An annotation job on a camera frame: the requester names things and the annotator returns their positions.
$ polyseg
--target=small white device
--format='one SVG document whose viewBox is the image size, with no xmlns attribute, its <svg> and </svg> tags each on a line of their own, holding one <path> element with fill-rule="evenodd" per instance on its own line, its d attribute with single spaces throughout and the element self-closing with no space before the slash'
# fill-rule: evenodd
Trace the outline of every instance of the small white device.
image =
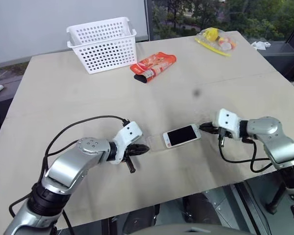
<svg viewBox="0 0 294 235">
<path fill-rule="evenodd" d="M 201 138 L 199 128 L 191 124 L 179 129 L 163 133 L 167 148 L 178 146 Z"/>
</svg>

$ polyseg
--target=trees outside window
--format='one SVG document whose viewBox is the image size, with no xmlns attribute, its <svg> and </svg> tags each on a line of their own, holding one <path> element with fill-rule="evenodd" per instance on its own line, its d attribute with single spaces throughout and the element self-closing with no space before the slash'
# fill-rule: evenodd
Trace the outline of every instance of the trees outside window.
<svg viewBox="0 0 294 235">
<path fill-rule="evenodd" d="M 155 39 L 216 27 L 250 40 L 283 41 L 294 30 L 294 0 L 153 0 L 152 11 Z"/>
</svg>

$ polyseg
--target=white plastic basket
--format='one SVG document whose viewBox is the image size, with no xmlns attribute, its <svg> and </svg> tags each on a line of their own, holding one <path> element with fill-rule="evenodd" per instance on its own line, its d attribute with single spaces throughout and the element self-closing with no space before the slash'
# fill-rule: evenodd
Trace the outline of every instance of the white plastic basket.
<svg viewBox="0 0 294 235">
<path fill-rule="evenodd" d="M 68 47 L 88 73 L 102 72 L 137 62 L 135 35 L 127 17 L 73 25 Z"/>
</svg>

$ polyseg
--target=wooden table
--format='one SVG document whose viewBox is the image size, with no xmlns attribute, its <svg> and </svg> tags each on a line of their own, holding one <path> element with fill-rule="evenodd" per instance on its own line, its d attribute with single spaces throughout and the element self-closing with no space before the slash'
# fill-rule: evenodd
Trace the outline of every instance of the wooden table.
<svg viewBox="0 0 294 235">
<path fill-rule="evenodd" d="M 143 130 L 142 141 L 161 145 L 163 132 L 209 121 L 212 112 L 226 108 L 245 119 L 276 117 L 294 140 L 294 87 L 238 32 L 230 34 L 238 41 L 230 58 L 207 50 L 193 37 L 137 43 L 139 60 L 158 51 L 177 57 L 148 84 L 134 80 L 129 67 L 89 75 L 72 51 L 34 56 L 0 131 L 0 234 L 12 219 L 8 205 L 37 181 L 48 143 L 81 119 L 129 118 Z M 113 119 L 75 126 L 51 151 L 81 137 L 110 139 L 120 129 Z M 264 157 L 257 144 L 257 157 Z M 230 159 L 252 154 L 251 146 L 231 140 L 225 141 L 224 151 Z M 259 175 L 249 164 L 225 163 L 217 137 L 207 133 L 176 148 L 152 148 L 133 162 L 134 174 L 126 164 L 105 163 L 89 171 L 65 207 L 74 226 Z M 57 226 L 66 224 L 60 219 Z"/>
</svg>

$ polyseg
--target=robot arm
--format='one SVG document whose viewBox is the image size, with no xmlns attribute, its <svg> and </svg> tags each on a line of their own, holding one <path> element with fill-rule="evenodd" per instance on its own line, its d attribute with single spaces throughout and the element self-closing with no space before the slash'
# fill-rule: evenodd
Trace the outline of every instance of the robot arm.
<svg viewBox="0 0 294 235">
<path fill-rule="evenodd" d="M 262 117 L 247 121 L 221 109 L 212 122 L 202 124 L 200 129 L 212 134 L 222 133 L 222 146 L 225 137 L 235 140 L 251 138 L 262 142 L 265 153 L 282 176 L 286 190 L 294 200 L 294 141 L 283 133 L 279 120 Z"/>
<path fill-rule="evenodd" d="M 24 202 L 5 235 L 50 234 L 72 193 L 77 189 L 90 168 L 109 161 L 122 161 L 133 166 L 129 156 L 147 152 L 142 144 L 131 145 L 143 135 L 135 122 L 121 129 L 112 141 L 82 138 L 74 148 L 60 155 L 46 172 L 41 182 L 36 183 L 30 197 Z"/>
<path fill-rule="evenodd" d="M 212 123 L 230 133 L 236 140 L 251 138 L 264 144 L 264 150 L 278 170 L 294 165 L 294 141 L 282 130 L 282 124 L 273 117 L 242 120 L 235 113 L 221 109 Z"/>
</svg>

